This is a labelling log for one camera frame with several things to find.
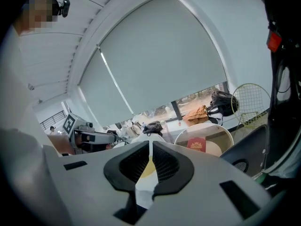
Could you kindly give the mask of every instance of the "person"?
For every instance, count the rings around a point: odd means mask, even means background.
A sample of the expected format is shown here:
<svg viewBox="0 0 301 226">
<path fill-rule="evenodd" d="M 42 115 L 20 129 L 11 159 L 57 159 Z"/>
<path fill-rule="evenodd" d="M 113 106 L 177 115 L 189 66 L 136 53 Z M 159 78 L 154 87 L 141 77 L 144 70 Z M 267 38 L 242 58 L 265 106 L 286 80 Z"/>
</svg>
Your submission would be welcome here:
<svg viewBox="0 0 301 226">
<path fill-rule="evenodd" d="M 34 100 L 28 87 L 26 72 L 22 64 L 21 52 L 18 47 L 21 34 L 45 27 L 58 16 L 57 0 L 27 0 L 18 18 L 13 22 L 2 42 L 0 52 L 0 128 L 17 129 L 33 136 L 39 145 L 54 145 L 62 149 L 62 140 L 47 135 L 41 128 L 33 111 Z"/>
<path fill-rule="evenodd" d="M 16 21 L 14 28 L 18 35 L 46 26 L 56 20 L 59 13 L 57 0 L 27 0 Z"/>
<path fill-rule="evenodd" d="M 50 132 L 51 135 L 54 135 L 54 134 L 55 134 L 55 128 L 54 128 L 53 126 L 50 127 L 50 131 L 51 131 L 51 132 Z"/>
</svg>

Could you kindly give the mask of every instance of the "backpack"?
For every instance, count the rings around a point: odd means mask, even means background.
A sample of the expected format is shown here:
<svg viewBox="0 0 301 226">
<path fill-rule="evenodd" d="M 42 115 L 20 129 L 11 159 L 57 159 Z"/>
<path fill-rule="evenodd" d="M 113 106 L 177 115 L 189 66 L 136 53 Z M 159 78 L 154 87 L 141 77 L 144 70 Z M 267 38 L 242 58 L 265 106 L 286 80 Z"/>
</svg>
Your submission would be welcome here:
<svg viewBox="0 0 301 226">
<path fill-rule="evenodd" d="M 233 114 L 231 106 L 232 95 L 223 91 L 215 91 L 211 95 L 212 101 L 210 102 L 210 107 L 207 109 L 208 114 L 221 113 L 223 116 L 230 116 Z M 235 97 L 232 100 L 234 112 L 238 109 L 238 101 Z"/>
<path fill-rule="evenodd" d="M 151 133 L 157 133 L 162 136 L 161 130 L 163 130 L 161 123 L 159 121 L 154 121 L 144 127 L 143 133 L 147 135 Z"/>
</svg>

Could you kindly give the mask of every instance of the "brown bag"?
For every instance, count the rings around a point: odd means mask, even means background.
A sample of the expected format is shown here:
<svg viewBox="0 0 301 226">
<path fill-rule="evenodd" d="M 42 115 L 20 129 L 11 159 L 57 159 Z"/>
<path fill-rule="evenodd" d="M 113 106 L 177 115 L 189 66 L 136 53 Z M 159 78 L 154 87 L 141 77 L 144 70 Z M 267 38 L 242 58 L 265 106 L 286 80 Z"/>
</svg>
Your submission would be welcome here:
<svg viewBox="0 0 301 226">
<path fill-rule="evenodd" d="M 198 109 L 190 111 L 183 117 L 183 120 L 188 126 L 193 126 L 206 122 L 208 120 L 207 107 L 205 105 L 200 106 Z"/>
</svg>

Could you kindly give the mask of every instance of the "railing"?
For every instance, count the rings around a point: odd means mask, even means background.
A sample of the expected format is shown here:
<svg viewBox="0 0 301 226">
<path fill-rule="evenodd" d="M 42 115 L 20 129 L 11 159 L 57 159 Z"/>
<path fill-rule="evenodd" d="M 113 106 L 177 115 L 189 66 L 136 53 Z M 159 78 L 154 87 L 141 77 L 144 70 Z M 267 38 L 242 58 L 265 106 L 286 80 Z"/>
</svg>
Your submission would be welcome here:
<svg viewBox="0 0 301 226">
<path fill-rule="evenodd" d="M 58 123 L 59 121 L 63 120 L 66 117 L 64 111 L 61 111 L 51 117 L 49 117 L 47 120 L 44 120 L 42 123 L 40 123 L 43 130 L 49 129 L 52 125 Z"/>
</svg>

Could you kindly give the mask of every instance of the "black object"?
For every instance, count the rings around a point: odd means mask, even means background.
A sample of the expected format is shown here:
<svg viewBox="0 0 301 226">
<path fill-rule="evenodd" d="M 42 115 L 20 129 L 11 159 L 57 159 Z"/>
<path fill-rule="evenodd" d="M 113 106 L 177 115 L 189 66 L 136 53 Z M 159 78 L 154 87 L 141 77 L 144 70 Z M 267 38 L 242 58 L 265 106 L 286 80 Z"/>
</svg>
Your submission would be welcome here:
<svg viewBox="0 0 301 226">
<path fill-rule="evenodd" d="M 220 186 L 234 204 L 240 215 L 247 219 L 259 210 L 259 207 L 233 181 L 220 183 Z"/>
<path fill-rule="evenodd" d="M 70 7 L 70 0 L 63 0 L 63 4 L 60 6 L 60 10 L 58 12 L 59 15 L 63 17 L 67 17 Z"/>
<path fill-rule="evenodd" d="M 101 152 L 106 149 L 107 144 L 89 144 L 89 143 L 82 143 L 78 145 L 77 147 L 79 149 L 84 150 L 87 153 L 95 153 L 95 152 Z"/>
<path fill-rule="evenodd" d="M 262 125 L 225 151 L 220 157 L 249 176 L 258 174 L 264 165 L 267 126 Z"/>
<path fill-rule="evenodd" d="M 159 141 L 153 142 L 153 162 L 159 181 L 153 198 L 158 195 L 178 193 L 193 177 L 194 166 L 191 160 Z"/>
<path fill-rule="evenodd" d="M 263 0 L 270 32 L 281 43 L 271 52 L 273 86 L 268 116 L 268 151 L 265 168 L 271 167 L 291 146 L 301 126 L 301 110 L 287 113 L 288 108 L 301 107 L 301 29 L 300 0 Z M 279 78 L 284 68 L 289 70 L 290 97 L 278 101 Z"/>
<path fill-rule="evenodd" d="M 144 134 L 151 134 L 151 133 L 157 133 L 160 136 L 162 136 L 161 130 L 163 130 L 161 124 L 159 121 L 154 121 L 150 124 L 148 124 L 147 126 L 144 127 L 143 133 Z"/>
<path fill-rule="evenodd" d="M 120 122 L 116 123 L 115 125 L 117 126 L 118 129 L 121 129 L 121 128 L 122 128 L 122 125 L 121 125 Z"/>
<path fill-rule="evenodd" d="M 138 212 L 138 216 L 139 216 L 139 215 L 142 216 L 146 211 L 147 211 L 146 208 L 141 207 L 140 205 L 137 204 L 137 212 Z"/>
<path fill-rule="evenodd" d="M 85 161 L 77 161 L 74 163 L 65 164 L 64 167 L 68 171 L 68 170 L 79 168 L 79 167 L 82 167 L 85 165 L 87 165 L 87 163 Z"/>
<path fill-rule="evenodd" d="M 209 121 L 211 121 L 213 124 L 218 124 L 218 121 L 220 120 L 220 118 L 213 118 L 213 117 L 209 117 Z"/>
<path fill-rule="evenodd" d="M 89 142 L 89 140 L 88 140 L 88 136 L 89 136 L 89 138 L 90 138 L 90 136 L 92 136 L 92 135 L 88 135 L 88 134 L 80 134 L 80 137 L 81 137 L 81 141 L 82 142 Z"/>
<path fill-rule="evenodd" d="M 145 141 L 112 158 L 103 168 L 113 188 L 129 193 L 125 208 L 119 209 L 114 216 L 132 225 L 142 216 L 136 207 L 135 185 L 149 161 L 149 153 L 149 142 Z"/>
<path fill-rule="evenodd" d="M 231 106 L 231 98 L 232 95 L 223 91 L 215 91 L 211 95 L 212 101 L 210 102 L 210 107 L 207 108 L 208 115 L 221 113 L 223 116 L 230 116 L 233 114 L 232 106 Z M 233 109 L 234 112 L 237 111 L 238 102 L 235 97 L 233 97 Z"/>
<path fill-rule="evenodd" d="M 108 130 L 107 133 L 108 133 L 108 134 L 113 134 L 113 135 L 118 136 L 118 135 L 117 135 L 117 132 L 116 132 L 115 130 Z"/>
<path fill-rule="evenodd" d="M 69 7 L 70 7 L 70 0 L 63 0 L 63 2 L 59 2 L 60 6 L 57 11 L 57 14 L 54 14 L 55 16 L 57 15 L 62 15 L 63 17 L 67 17 L 68 12 L 69 12 Z"/>
</svg>

